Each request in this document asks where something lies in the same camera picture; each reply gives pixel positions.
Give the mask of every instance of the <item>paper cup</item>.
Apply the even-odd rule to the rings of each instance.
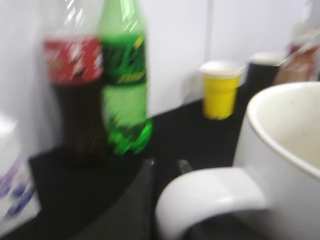
[[[223,120],[234,112],[243,66],[228,61],[211,61],[200,68],[204,80],[204,116]]]

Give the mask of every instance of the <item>coffee mug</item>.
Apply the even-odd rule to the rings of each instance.
[[[165,240],[226,213],[270,239],[320,239],[320,82],[277,85],[255,95],[233,167],[176,178],[155,210]]]

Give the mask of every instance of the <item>black cup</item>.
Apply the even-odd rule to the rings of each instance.
[[[270,87],[285,57],[279,53],[261,52],[249,58],[243,90],[248,100],[256,93]]]

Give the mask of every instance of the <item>cup rim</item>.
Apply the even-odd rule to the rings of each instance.
[[[260,105],[273,94],[279,94],[286,92],[291,89],[300,89],[305,86],[318,87],[320,88],[320,82],[295,82],[286,83],[281,85],[276,85],[264,89],[263,91],[257,93],[249,102],[246,110],[246,115],[248,117],[249,123],[256,134],[263,140],[270,148],[276,151],[280,156],[288,160],[288,162],[294,164],[299,169],[303,170],[307,174],[313,176],[320,180],[320,169],[313,166],[312,164],[304,161],[302,158],[294,155],[289,150],[277,143],[262,127],[258,120],[257,112]]]
[[[257,52],[253,54],[248,62],[250,64],[265,66],[265,67],[279,67],[286,61],[286,55],[283,52]]]
[[[229,80],[240,77],[245,67],[238,65],[232,61],[214,60],[203,64],[199,72],[205,76],[218,78],[215,80]]]

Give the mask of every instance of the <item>green bottle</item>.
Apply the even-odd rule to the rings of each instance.
[[[135,0],[106,0],[99,34],[104,60],[104,119],[114,153],[141,152],[152,134],[147,116],[145,26]]]

